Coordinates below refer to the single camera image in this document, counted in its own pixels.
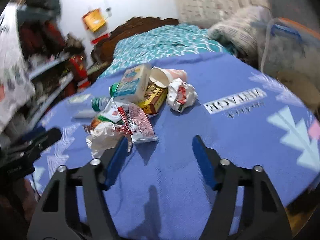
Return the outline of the white red wrapper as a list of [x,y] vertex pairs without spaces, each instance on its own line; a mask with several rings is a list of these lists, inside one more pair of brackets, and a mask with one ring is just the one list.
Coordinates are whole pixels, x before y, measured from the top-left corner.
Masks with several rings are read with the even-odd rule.
[[191,107],[198,99],[194,86],[182,79],[174,79],[168,85],[167,104],[171,109],[182,113],[186,108]]

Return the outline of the pink white paper cup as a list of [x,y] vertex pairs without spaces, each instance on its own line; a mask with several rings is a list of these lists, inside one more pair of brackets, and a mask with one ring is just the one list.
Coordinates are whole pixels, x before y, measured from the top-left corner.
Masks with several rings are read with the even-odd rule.
[[181,79],[182,81],[187,82],[187,77],[187,72],[184,70],[153,67],[149,80],[158,87],[167,88],[174,79]]

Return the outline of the beige round trash bin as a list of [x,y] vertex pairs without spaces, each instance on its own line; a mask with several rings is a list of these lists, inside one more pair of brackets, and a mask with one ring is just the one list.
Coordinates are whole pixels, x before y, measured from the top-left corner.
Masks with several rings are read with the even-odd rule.
[[319,90],[305,75],[293,71],[278,71],[276,78],[310,110],[314,112],[319,108]]

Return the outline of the crumpled white paper wrapper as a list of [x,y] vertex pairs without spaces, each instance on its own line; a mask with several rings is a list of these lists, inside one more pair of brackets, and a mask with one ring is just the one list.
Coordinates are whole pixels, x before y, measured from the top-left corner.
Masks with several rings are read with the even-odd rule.
[[93,158],[100,158],[106,150],[115,148],[122,136],[127,137],[127,152],[132,149],[132,141],[127,128],[124,125],[114,124],[109,121],[94,119],[91,125],[83,125],[87,146],[91,149]]

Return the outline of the blue patterned bed sheet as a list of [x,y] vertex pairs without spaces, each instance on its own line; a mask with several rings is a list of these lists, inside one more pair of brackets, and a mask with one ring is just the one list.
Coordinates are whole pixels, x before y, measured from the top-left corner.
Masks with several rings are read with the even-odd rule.
[[[285,207],[319,186],[319,121],[276,79],[223,53],[162,58],[187,72],[198,99],[182,113],[163,103],[147,116],[158,141],[132,144],[109,190],[99,183],[83,125],[69,98],[43,119],[62,138],[35,163],[42,197],[28,239],[291,239]],[[125,71],[77,95],[103,96]],[[205,184],[192,149],[199,135],[225,178]]]

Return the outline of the clear plastic water bottle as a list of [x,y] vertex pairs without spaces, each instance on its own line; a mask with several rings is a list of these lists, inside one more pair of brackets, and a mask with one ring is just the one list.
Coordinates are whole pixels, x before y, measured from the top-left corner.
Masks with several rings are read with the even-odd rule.
[[67,109],[73,118],[89,119],[103,111],[111,98],[108,96],[93,96],[82,94],[73,96],[67,101]]

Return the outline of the green drink can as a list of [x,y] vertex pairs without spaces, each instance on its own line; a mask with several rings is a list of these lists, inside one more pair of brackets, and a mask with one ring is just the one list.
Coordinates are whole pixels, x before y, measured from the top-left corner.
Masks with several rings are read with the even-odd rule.
[[113,83],[113,84],[109,87],[110,97],[113,97],[113,96],[114,96],[114,94],[115,94],[116,91],[117,91],[118,86],[119,86],[119,83],[118,83],[118,82],[115,82],[115,83]]

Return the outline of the yellow brown cardboard box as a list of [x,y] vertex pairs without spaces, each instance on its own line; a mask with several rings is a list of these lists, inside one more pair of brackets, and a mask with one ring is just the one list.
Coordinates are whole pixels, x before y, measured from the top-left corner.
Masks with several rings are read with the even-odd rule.
[[157,86],[154,83],[149,83],[144,95],[143,101],[138,103],[138,106],[145,114],[157,114],[166,101],[168,89]]

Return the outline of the light blue milk carton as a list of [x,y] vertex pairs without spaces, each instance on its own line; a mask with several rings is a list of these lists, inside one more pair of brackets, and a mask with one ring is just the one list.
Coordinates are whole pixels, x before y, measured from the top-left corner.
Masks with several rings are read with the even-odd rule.
[[127,69],[113,97],[131,103],[141,102],[149,83],[150,73],[151,64],[148,63]]

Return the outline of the cluttered storage shelf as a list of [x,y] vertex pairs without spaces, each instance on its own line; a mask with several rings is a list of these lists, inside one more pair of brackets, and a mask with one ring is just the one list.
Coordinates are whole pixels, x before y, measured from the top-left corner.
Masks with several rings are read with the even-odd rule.
[[8,145],[23,132],[36,127],[41,118],[58,102],[78,92],[79,71],[88,67],[85,54],[62,56],[30,74],[35,95],[20,107],[1,133],[1,143]]

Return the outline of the carved wooden headboard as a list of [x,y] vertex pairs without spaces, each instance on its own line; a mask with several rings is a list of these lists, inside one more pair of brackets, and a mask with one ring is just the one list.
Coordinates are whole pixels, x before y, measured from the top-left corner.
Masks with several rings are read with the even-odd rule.
[[165,25],[178,24],[179,21],[174,18],[161,20],[159,17],[133,17],[124,24],[117,26],[114,31],[111,31],[108,37],[101,38],[97,44],[94,45],[91,52],[91,59],[93,63],[111,63],[114,50],[119,41]]

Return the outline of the teal patterned quilt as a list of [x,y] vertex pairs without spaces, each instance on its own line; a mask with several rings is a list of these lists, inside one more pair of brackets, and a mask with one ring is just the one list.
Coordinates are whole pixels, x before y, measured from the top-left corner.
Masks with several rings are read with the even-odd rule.
[[119,41],[111,65],[99,78],[163,57],[206,52],[231,51],[216,40],[211,40],[207,29],[188,24],[165,25]]

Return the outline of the grey checkered pillow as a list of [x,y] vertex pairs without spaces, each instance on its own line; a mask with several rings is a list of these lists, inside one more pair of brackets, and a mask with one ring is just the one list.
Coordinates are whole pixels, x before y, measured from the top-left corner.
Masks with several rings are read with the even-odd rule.
[[220,21],[208,29],[208,37],[224,47],[232,44],[243,55],[253,59],[258,56],[257,29],[254,22],[268,22],[271,11],[267,7],[249,6],[239,9],[230,18]]

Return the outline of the clear plastic storage bin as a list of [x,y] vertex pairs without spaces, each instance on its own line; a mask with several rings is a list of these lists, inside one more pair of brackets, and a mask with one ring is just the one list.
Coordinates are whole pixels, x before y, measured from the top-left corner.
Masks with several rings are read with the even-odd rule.
[[254,22],[259,70],[275,77],[290,70],[305,75],[319,88],[319,33],[286,18]]

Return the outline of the red yellow wall calendar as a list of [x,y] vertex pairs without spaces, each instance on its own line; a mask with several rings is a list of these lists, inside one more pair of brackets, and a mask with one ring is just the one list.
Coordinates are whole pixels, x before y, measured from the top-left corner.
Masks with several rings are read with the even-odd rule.
[[81,19],[91,44],[97,44],[99,41],[109,38],[107,17],[104,16],[100,8],[90,10]]

